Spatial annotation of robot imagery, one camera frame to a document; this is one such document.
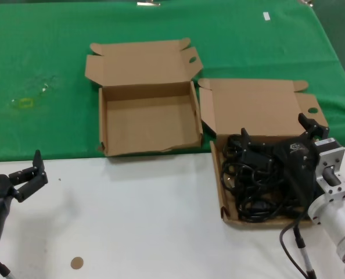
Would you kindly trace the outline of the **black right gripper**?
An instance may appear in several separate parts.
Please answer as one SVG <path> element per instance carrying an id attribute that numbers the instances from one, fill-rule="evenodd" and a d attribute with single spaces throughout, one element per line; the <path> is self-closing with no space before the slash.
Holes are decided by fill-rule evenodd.
<path id="1" fill-rule="evenodd" d="M 292 187 L 301 206 L 308 209 L 315 199 L 317 187 L 314 138 L 327 139 L 329 128 L 320 125 L 315 119 L 307 118 L 304 113 L 298 115 L 298 121 L 305 132 L 298 137 L 281 139 L 274 146 L 265 142 L 253 142 L 246 129 L 242 128 L 240 158 L 242 163 L 251 166 L 272 166 L 276 158 L 282 165 L 286 182 Z"/>

